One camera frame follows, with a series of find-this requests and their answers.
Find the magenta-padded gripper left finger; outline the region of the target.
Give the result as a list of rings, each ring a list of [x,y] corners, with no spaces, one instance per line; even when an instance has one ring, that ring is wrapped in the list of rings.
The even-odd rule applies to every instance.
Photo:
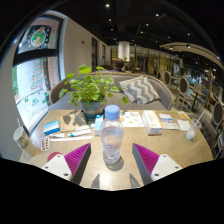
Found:
[[[65,156],[56,154],[42,169],[77,185],[80,184],[91,154],[91,144],[87,143]]]

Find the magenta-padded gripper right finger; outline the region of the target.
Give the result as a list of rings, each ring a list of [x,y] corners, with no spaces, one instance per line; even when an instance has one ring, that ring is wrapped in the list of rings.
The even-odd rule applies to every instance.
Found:
[[[158,155],[136,143],[132,146],[132,154],[136,160],[142,181],[145,185],[182,169],[182,167],[167,154]]]

